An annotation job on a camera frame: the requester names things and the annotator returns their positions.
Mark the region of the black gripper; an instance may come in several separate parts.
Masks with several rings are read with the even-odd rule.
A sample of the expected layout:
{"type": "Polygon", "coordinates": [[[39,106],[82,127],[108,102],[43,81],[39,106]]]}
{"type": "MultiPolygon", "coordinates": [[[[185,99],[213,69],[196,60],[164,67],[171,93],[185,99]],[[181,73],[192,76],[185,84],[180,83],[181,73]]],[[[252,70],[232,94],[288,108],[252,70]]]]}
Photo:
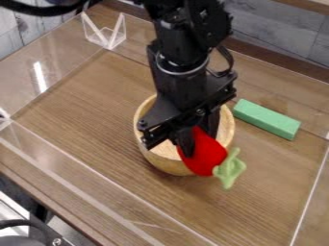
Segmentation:
{"type": "Polygon", "coordinates": [[[228,60],[229,67],[223,71],[201,67],[185,74],[175,67],[167,71],[164,59],[153,46],[149,47],[149,65],[156,85],[154,105],[138,121],[142,142],[150,150],[167,140],[181,147],[188,158],[193,157],[196,140],[193,127],[200,127],[212,138],[217,137],[220,111],[224,104],[237,96],[233,70],[235,58],[225,46],[216,47],[228,60]]]}

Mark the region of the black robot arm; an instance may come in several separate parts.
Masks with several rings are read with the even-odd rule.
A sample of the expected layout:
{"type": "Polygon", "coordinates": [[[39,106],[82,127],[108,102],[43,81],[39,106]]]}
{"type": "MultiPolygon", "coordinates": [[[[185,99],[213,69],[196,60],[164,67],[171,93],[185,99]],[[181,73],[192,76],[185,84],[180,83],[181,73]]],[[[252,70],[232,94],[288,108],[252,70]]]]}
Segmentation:
{"type": "Polygon", "coordinates": [[[235,62],[221,42],[232,34],[233,16],[220,0],[130,0],[142,5],[154,25],[148,46],[156,101],[137,123],[153,149],[172,141],[187,157],[197,152],[195,129],[216,136],[221,106],[237,96],[233,69],[209,69],[212,51],[235,62]]]}

